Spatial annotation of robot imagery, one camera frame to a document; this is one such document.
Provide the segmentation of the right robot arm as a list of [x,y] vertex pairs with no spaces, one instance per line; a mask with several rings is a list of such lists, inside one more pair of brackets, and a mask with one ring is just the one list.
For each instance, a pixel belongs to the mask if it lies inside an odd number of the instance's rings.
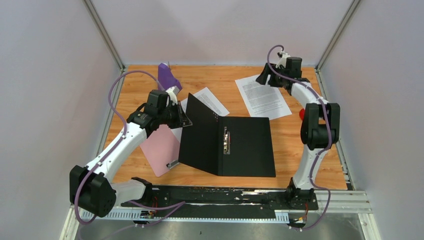
[[256,78],[261,85],[285,89],[304,110],[300,127],[303,153],[283,198],[292,209],[313,201],[319,166],[338,142],[340,133],[340,105],[328,102],[313,89],[310,81],[302,77],[301,65],[300,57],[283,57],[279,64],[267,62]]

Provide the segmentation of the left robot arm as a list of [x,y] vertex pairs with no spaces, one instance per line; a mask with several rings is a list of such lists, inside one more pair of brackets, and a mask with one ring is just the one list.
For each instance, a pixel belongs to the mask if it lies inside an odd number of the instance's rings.
[[130,154],[161,125],[171,129],[184,128],[192,122],[177,100],[176,86],[152,90],[147,102],[125,120],[120,133],[95,159],[85,166],[76,165],[69,174],[70,202],[97,217],[105,217],[115,206],[135,200],[149,206],[153,193],[148,182],[133,177],[127,182],[112,183],[118,169]]

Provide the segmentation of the red folder with black inside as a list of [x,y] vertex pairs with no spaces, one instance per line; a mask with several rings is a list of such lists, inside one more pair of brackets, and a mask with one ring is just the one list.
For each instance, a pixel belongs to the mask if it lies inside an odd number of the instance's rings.
[[[188,95],[178,161],[223,177],[276,177],[270,120],[267,117],[220,116]],[[223,154],[224,127],[230,131],[230,154]]]

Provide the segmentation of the metal folder clip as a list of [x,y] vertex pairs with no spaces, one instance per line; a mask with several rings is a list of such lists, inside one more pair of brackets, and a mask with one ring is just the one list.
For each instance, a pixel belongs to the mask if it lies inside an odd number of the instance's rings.
[[229,155],[231,153],[231,133],[226,126],[223,130],[223,154]]

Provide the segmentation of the printed white paper sheet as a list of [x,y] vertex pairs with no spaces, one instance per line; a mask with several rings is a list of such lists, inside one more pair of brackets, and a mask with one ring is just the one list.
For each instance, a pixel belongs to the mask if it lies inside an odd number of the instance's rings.
[[280,90],[256,82],[259,75],[235,80],[243,102],[251,117],[278,119],[292,114]]

